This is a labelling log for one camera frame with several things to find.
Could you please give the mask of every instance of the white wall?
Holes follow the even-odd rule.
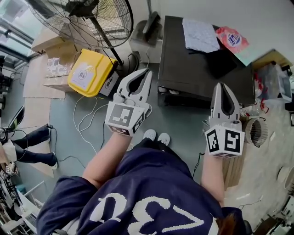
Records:
[[[147,19],[146,0],[129,1],[134,25]],[[235,28],[254,46],[256,58],[275,48],[294,62],[294,5],[290,0],[152,0],[152,8],[163,20],[170,15]]]

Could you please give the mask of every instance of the white number print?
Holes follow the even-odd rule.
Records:
[[[90,216],[91,221],[94,221],[94,222],[99,221],[99,222],[104,223],[104,220],[101,218],[104,213],[106,199],[108,199],[109,197],[112,197],[115,199],[115,207],[114,207],[113,215],[110,219],[114,219],[114,220],[120,222],[120,219],[117,218],[117,216],[119,216],[124,211],[125,205],[127,204],[127,200],[124,197],[124,195],[121,195],[119,193],[109,193],[106,195],[106,197],[99,198],[100,203],[93,210],[93,212]]]
[[[168,209],[170,207],[170,202],[168,199],[150,196],[144,198],[141,201],[138,201],[133,208],[133,216],[138,222],[131,223],[128,227],[128,232],[130,235],[143,235],[140,233],[140,229],[144,224],[153,221],[150,215],[146,212],[146,207],[150,202],[157,202],[162,208]]]
[[[159,197],[147,197],[139,202],[137,202],[133,209],[133,215],[136,218],[137,222],[131,223],[128,227],[128,232],[130,235],[144,235],[140,232],[140,229],[144,224],[148,222],[154,221],[154,219],[146,212],[146,207],[150,202],[157,202],[162,208],[165,210],[170,207],[170,202],[168,199],[159,198]],[[179,229],[191,229],[204,224],[203,220],[198,219],[197,217],[191,215],[189,212],[180,209],[177,206],[173,206],[173,210],[183,216],[186,216],[188,219],[192,220],[194,223],[191,224],[183,224],[178,226],[172,226],[169,228],[165,228],[162,232],[174,231]]]

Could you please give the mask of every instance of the standing fan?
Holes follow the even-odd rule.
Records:
[[[134,19],[128,0],[27,1],[31,12],[46,27],[81,46],[110,49],[120,71],[127,68],[114,47],[123,44],[133,31]]]

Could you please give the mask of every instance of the white shoe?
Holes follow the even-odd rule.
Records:
[[[53,153],[53,154],[54,154],[54,156],[56,158],[56,163],[55,163],[55,165],[53,167],[51,167],[51,169],[56,170],[58,168],[58,161],[57,161],[57,157],[56,157],[55,153]]]
[[[149,138],[152,141],[154,141],[156,138],[156,131],[153,129],[149,129],[149,130],[145,131],[145,133],[143,135],[143,139],[145,139],[145,138]]]
[[[161,133],[160,136],[158,137],[157,141],[159,141],[159,142],[165,144],[166,146],[168,146],[169,143],[170,143],[170,136],[167,133]]]

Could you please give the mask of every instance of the yellow box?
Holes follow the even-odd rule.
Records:
[[[86,97],[96,96],[117,67],[117,61],[110,59],[100,53],[82,49],[68,75],[68,85]]]

